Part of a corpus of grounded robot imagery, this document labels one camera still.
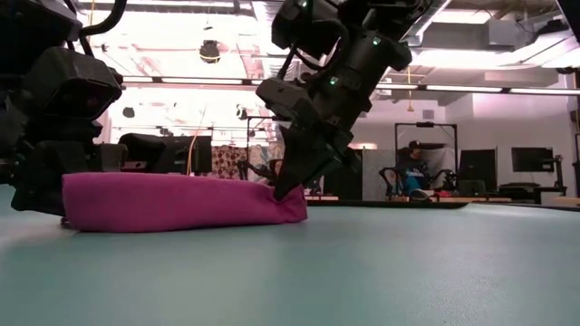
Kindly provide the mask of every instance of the ceiling light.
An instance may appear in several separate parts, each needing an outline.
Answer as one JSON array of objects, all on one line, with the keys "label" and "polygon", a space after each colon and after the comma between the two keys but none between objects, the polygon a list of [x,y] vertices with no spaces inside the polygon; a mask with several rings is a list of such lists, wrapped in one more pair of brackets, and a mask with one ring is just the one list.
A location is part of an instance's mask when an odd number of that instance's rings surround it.
[{"label": "ceiling light", "polygon": [[511,94],[529,94],[529,95],[564,95],[564,96],[578,96],[580,90],[555,90],[555,89],[519,89],[513,88]]},{"label": "ceiling light", "polygon": [[153,82],[151,77],[128,76],[123,77],[123,82]]},{"label": "ceiling light", "polygon": [[403,91],[415,91],[419,88],[418,85],[412,84],[396,84],[396,83],[382,83],[378,84],[375,88],[376,90],[403,90]]},{"label": "ceiling light", "polygon": [[205,63],[218,63],[221,60],[221,55],[219,54],[218,49],[218,41],[205,40],[199,49],[199,58],[201,58],[201,60]]},{"label": "ceiling light", "polygon": [[485,24],[496,11],[445,9],[433,17],[433,23]]},{"label": "ceiling light", "polygon": [[236,106],[236,116],[240,120],[247,120],[247,109],[241,105]]},{"label": "ceiling light", "polygon": [[411,65],[450,69],[492,69],[513,63],[511,53],[469,50],[425,50]]},{"label": "ceiling light", "polygon": [[[82,4],[91,4],[92,0],[78,0]],[[113,4],[115,0],[95,0],[95,4]],[[218,1],[171,1],[171,0],[140,0],[131,2],[133,5],[165,5],[165,6],[200,6],[200,7],[223,7],[234,8],[232,2]],[[240,3],[240,9],[252,10],[249,3]]]},{"label": "ceiling light", "polygon": [[207,85],[241,85],[240,79],[218,79],[218,78],[173,78],[163,77],[163,82],[185,83],[185,84],[207,84]]},{"label": "ceiling light", "polygon": [[501,92],[501,87],[429,85],[428,91]]}]

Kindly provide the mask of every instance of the white wall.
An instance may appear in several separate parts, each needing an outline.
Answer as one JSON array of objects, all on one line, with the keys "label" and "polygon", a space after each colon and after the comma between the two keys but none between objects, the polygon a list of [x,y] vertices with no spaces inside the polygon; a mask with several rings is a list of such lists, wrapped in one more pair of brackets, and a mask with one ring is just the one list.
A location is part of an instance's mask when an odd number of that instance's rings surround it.
[{"label": "white wall", "polygon": [[[357,143],[375,143],[378,149],[394,149],[394,126],[396,122],[420,122],[423,110],[434,110],[434,122],[445,122],[445,107],[440,107],[436,101],[413,101],[413,112],[409,112],[409,102],[375,101],[366,118],[356,121],[352,129],[354,141]],[[410,141],[453,143],[443,130],[418,129],[415,127],[400,127],[399,148],[405,147]]]},{"label": "white wall", "polygon": [[512,147],[547,147],[564,156],[564,183],[568,193],[574,194],[573,131],[567,97],[473,94],[449,105],[446,114],[449,122],[459,125],[460,149],[498,148],[499,184],[534,181],[553,186],[556,173],[515,173],[512,168]]},{"label": "white wall", "polygon": [[98,119],[97,122],[101,123],[102,131],[98,138],[93,141],[95,144],[109,143],[111,142],[111,118],[109,117],[109,111],[106,110]]}]

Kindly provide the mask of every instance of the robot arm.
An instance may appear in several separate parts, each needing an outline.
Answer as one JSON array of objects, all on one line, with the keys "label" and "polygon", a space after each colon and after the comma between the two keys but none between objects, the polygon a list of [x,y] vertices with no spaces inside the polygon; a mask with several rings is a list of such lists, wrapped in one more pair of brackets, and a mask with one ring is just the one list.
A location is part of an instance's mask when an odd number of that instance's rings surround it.
[{"label": "robot arm", "polygon": [[[281,128],[284,162],[275,184],[275,197],[345,165],[358,169],[361,161],[348,148],[350,132],[387,68],[400,71],[412,60],[401,39],[429,9],[432,0],[383,3],[347,0],[285,0],[272,24],[272,41],[290,48],[276,78],[263,81],[256,94],[277,116],[290,119]],[[320,59],[332,54],[324,67],[306,62],[317,73],[301,81],[284,81],[285,69],[298,52]]]},{"label": "robot arm", "polygon": [[[0,181],[15,188],[12,207],[62,216],[62,175],[120,171],[123,145],[94,145],[96,122],[120,98],[122,76],[92,56],[86,37],[106,33],[127,0],[102,23],[82,28],[71,0],[0,5]],[[77,53],[79,41],[85,54]]]}]

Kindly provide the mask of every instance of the table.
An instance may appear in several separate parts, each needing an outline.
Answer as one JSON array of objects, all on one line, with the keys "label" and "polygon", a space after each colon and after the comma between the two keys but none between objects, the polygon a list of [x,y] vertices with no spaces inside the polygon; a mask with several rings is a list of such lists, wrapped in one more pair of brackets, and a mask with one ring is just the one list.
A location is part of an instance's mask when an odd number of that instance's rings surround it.
[{"label": "table", "polygon": [[337,196],[326,196],[326,195],[317,195],[317,196],[304,196],[307,201],[338,201],[340,198]]},{"label": "table", "polygon": [[577,325],[580,214],[310,207],[308,221],[76,234],[0,196],[0,324]]},{"label": "table", "polygon": [[[510,198],[505,197],[430,197],[430,200],[434,203],[510,203]],[[402,202],[406,203],[410,201],[409,197],[395,197],[392,200],[387,198],[388,202]]]},{"label": "table", "polygon": [[580,198],[578,197],[555,197],[554,200],[562,204],[580,205]]}]

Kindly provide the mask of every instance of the pink cloth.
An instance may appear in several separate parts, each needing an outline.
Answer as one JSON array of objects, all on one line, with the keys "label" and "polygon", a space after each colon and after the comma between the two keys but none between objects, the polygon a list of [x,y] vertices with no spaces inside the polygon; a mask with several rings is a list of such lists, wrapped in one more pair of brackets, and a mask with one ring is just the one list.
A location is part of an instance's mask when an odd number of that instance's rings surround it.
[{"label": "pink cloth", "polygon": [[271,187],[242,180],[140,173],[63,177],[71,227],[93,232],[163,232],[306,219],[302,188],[283,201]]}]

